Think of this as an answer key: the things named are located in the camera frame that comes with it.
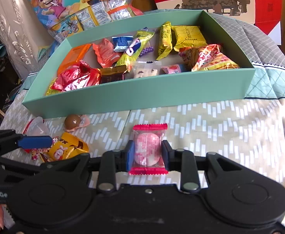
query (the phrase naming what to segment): blue candy wrapper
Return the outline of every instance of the blue candy wrapper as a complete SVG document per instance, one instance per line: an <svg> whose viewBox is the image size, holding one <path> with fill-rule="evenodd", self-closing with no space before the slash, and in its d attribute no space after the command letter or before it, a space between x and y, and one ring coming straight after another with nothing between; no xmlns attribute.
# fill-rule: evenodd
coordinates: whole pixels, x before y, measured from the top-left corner
<svg viewBox="0 0 285 234"><path fill-rule="evenodd" d="M133 36L112 37L114 51L117 53L125 52L133 41Z"/></svg>

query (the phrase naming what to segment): yellow candy wrapper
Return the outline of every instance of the yellow candy wrapper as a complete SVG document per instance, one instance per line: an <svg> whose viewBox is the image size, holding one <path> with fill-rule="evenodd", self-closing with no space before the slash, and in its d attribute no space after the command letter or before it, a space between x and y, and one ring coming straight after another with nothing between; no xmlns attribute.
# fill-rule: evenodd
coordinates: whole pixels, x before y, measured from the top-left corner
<svg viewBox="0 0 285 234"><path fill-rule="evenodd" d="M48 151L48 155L54 161L73 158L81 153L88 153L85 142L74 135L64 132L62 137Z"/></svg>
<svg viewBox="0 0 285 234"><path fill-rule="evenodd" d="M172 26L172 30L176 35L177 43L174 46L174 50L177 52L183 47L201 47L207 45L198 26Z"/></svg>
<svg viewBox="0 0 285 234"><path fill-rule="evenodd" d="M171 22L166 22L160 31L160 41L159 41L159 57L157 60L161 60L167 57L173 49L172 44L172 25Z"/></svg>
<svg viewBox="0 0 285 234"><path fill-rule="evenodd" d="M131 62L138 59L141 51L144 49L146 43L153 37L154 32L147 31L137 31L133 42L126 49L124 54L122 54L120 60L118 60L116 66L126 65L127 70L131 70Z"/></svg>

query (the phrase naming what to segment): orange candy wrapper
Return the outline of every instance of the orange candy wrapper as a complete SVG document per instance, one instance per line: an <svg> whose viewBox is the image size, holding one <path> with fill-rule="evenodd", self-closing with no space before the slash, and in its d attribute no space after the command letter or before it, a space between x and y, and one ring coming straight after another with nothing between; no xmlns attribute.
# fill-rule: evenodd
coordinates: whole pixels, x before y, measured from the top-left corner
<svg viewBox="0 0 285 234"><path fill-rule="evenodd" d="M113 50L113 44L107 39L103 39L102 42L98 45L93 44L93 49L97 55L97 60L99 64L103 68L111 67L122 56L122 53L116 53Z"/></svg>
<svg viewBox="0 0 285 234"><path fill-rule="evenodd" d="M221 45L210 44L199 48L181 48L179 55L191 71L240 68L221 52Z"/></svg>

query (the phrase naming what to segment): patterned tablecloth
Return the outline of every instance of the patterned tablecloth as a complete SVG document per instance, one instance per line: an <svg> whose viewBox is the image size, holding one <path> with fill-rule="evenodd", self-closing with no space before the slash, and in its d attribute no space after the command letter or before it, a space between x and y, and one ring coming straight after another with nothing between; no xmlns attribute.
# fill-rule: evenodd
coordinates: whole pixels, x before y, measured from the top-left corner
<svg viewBox="0 0 285 234"><path fill-rule="evenodd" d="M165 139L173 148L184 148L198 156L218 152L285 186L285 56L257 27L220 15L211 16L241 46L256 68L246 99L92 114L91 124L73 134L88 143L91 157L97 157L108 150L123 149L133 138L133 125L166 122ZM34 118L21 104L26 93L22 90L16 97L1 129L21 133ZM64 118L45 120L51 136L64 132L63 122ZM21 149L7 157L40 164ZM201 186L206 187L203 172L199 176ZM179 184L179 179L177 172L148 176L117 174L118 185ZM96 180L94 173L89 186L95 187Z"/></svg>

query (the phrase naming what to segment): gold candy wrapper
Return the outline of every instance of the gold candy wrapper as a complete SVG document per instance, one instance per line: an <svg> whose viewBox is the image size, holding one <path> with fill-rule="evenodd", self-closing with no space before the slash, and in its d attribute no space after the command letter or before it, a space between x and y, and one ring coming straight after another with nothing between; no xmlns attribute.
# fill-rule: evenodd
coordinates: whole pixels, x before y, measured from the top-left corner
<svg viewBox="0 0 285 234"><path fill-rule="evenodd" d="M172 26L172 30L176 36L177 43L174 46L174 50L177 52L183 47L201 47L207 45L198 26Z"/></svg>
<svg viewBox="0 0 285 234"><path fill-rule="evenodd" d="M47 89L47 91L46 91L46 93L45 93L46 96L61 93L61 91L59 91L59 90L54 90L54 89L51 88L52 85L55 83L56 79L57 79L57 78L55 78L55 79L51 82L51 84L49 85L49 87L48 87L48 89Z"/></svg>
<svg viewBox="0 0 285 234"><path fill-rule="evenodd" d="M153 37L154 32L137 31L133 42L126 49L124 54L122 54L120 60L118 60L116 66L126 65L127 70L131 70L131 62L138 59L141 51L144 49L146 43Z"/></svg>
<svg viewBox="0 0 285 234"><path fill-rule="evenodd" d="M179 55L191 71L240 68L221 53L221 45L210 44L201 48L182 48Z"/></svg>
<svg viewBox="0 0 285 234"><path fill-rule="evenodd" d="M160 41L159 41L159 57L157 60L161 60L167 57L173 49L172 44L172 25L171 22L166 22L160 31Z"/></svg>
<svg viewBox="0 0 285 234"><path fill-rule="evenodd" d="M73 158L81 153L88 153L85 142L74 135L64 132L62 137L48 151L48 156L54 161Z"/></svg>

